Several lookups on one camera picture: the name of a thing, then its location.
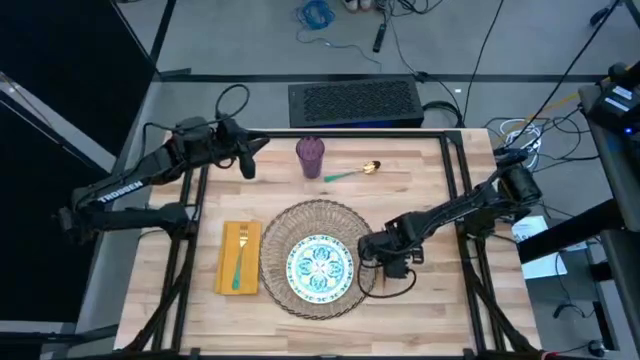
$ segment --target white sneaker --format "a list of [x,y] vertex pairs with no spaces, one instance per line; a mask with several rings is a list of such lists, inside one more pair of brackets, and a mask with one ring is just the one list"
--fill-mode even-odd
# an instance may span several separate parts
[[371,3],[373,2],[373,0],[360,0],[360,9],[364,10],[364,11],[369,11],[371,10]]
[[340,0],[344,4],[344,7],[347,8],[349,12],[357,12],[358,11],[358,0]]

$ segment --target butcher block tabletop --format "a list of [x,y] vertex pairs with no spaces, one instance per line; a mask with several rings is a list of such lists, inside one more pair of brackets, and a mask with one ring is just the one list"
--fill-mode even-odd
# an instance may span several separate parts
[[[484,129],[461,132],[475,185],[495,170],[491,143]],[[453,225],[440,228],[425,240],[424,264],[412,265],[417,283],[411,291],[391,299],[367,298],[338,318],[319,321],[290,315],[276,305],[262,283],[257,295],[214,293],[225,221],[259,221],[264,230],[294,204],[327,199],[352,208],[373,231],[380,231],[386,221],[404,212],[424,211],[449,200],[437,139],[324,138],[322,175],[315,180],[302,175],[295,153],[297,140],[271,139],[255,156],[256,177],[252,180],[242,177],[237,164],[228,170],[215,166],[209,169],[181,352],[200,348],[201,354],[236,355],[461,355],[463,348],[475,348]],[[462,181],[452,145],[450,152],[461,193]],[[351,171],[371,160],[382,162],[374,175],[322,181],[322,176]],[[194,175],[192,188],[197,179]],[[150,206],[177,202],[181,181],[154,187]],[[497,230],[510,236],[506,225],[497,225]],[[163,232],[140,240],[115,348],[127,345],[158,306],[169,246],[169,237]],[[185,249],[183,244],[180,259]],[[469,249],[473,256],[474,247]],[[531,344],[539,347],[515,245],[490,237],[486,252],[499,305]],[[408,283],[409,279],[385,281],[378,276],[373,292],[392,294]],[[482,301],[478,301],[487,347],[491,349],[494,345],[489,318]],[[163,348],[170,347],[174,318],[175,304],[167,317]]]

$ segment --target gold spoon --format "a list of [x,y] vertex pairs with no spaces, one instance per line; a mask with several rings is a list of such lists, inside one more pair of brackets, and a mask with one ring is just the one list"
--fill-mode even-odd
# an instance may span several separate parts
[[380,165],[382,165],[380,161],[376,161],[376,160],[369,161],[368,163],[364,164],[361,169],[358,169],[356,171],[349,171],[343,174],[325,176],[324,182],[332,182],[334,180],[341,179],[345,176],[357,174],[360,172],[363,172],[367,175],[371,175],[371,174],[374,174],[376,171],[378,171],[378,169],[380,169]]

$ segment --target gray floor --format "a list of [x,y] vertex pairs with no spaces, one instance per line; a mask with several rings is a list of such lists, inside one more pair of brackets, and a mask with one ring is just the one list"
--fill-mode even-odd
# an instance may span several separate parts
[[[305,39],[324,36],[336,44],[357,44],[369,56],[370,46],[380,24],[374,12],[350,15],[336,0],[329,0],[336,11],[336,21],[327,30],[301,34]],[[493,35],[485,49],[481,74],[561,74],[592,32],[589,17],[608,4],[608,0],[506,0]],[[121,9],[142,45],[149,50],[160,22],[166,0],[143,0],[121,5]],[[159,59],[161,71],[191,67],[198,74],[325,74],[373,73],[376,66],[363,59],[354,49],[332,49],[321,43],[305,45],[296,42],[299,24],[293,9],[299,0],[179,0]],[[429,15],[409,16],[395,20],[402,49],[414,67],[432,73],[469,74],[473,70],[482,39],[496,10],[497,0],[445,0]],[[383,50],[375,59],[383,64],[384,73],[404,73],[393,38],[387,34]],[[635,62],[640,58],[640,31],[625,9],[618,9],[589,50],[576,65],[574,74],[605,73],[617,61]],[[229,84],[156,83],[140,116],[140,124],[154,121],[172,125],[186,117],[213,116],[214,102]],[[287,86],[285,83],[253,83],[251,100],[237,117],[240,125],[251,128],[286,128],[288,123]],[[447,83],[463,106],[467,83]],[[565,84],[556,99],[571,94],[582,84]],[[467,116],[468,127],[482,127],[494,117],[526,117],[534,113],[553,88],[549,83],[476,83],[473,86]],[[450,100],[434,83],[419,85],[423,102]],[[233,109],[241,100],[231,94],[224,106]],[[572,102],[547,116],[566,114],[575,108]],[[582,116],[574,116],[582,129],[587,124]],[[426,114],[424,127],[451,127],[454,119],[439,112]],[[159,134],[152,135],[148,148],[157,146]],[[575,144],[575,135],[549,131],[543,138],[542,152],[560,156]],[[133,143],[132,156],[139,151]],[[575,156],[595,154],[588,134],[583,136]],[[541,166],[551,163],[543,159]],[[558,166],[535,175],[547,204],[576,214],[611,197],[600,163],[585,161]],[[89,329],[117,322],[131,268],[132,246],[103,241],[100,263],[87,293],[85,310],[79,328]],[[593,249],[600,256],[600,249]],[[549,279],[556,286],[557,279]],[[595,318],[578,319],[565,312],[559,319],[551,313],[562,295],[553,291],[540,296],[539,287],[531,285],[531,297],[543,346],[562,350],[582,345],[598,337]],[[591,307],[588,295],[579,294],[576,302],[586,312]],[[601,292],[616,323],[621,352],[609,358],[637,358],[628,329],[616,300],[613,284],[605,284]],[[107,349],[109,342],[102,344]],[[72,354],[95,352],[100,346],[74,349]],[[586,355],[584,350],[572,354]]]

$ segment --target woven placemat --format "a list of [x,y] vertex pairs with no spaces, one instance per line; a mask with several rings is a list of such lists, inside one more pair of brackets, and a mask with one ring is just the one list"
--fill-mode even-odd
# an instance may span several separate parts
[[[328,235],[349,249],[357,271],[358,239],[369,233],[371,228],[364,219],[334,201],[310,200],[286,209],[267,227],[260,249],[260,276],[269,295],[288,313],[311,320],[331,319],[354,309],[365,298],[355,274],[351,286],[340,298],[327,304],[312,304],[291,289],[286,276],[287,257],[307,236]],[[375,274],[374,269],[361,270],[360,281],[367,291],[373,288]]]

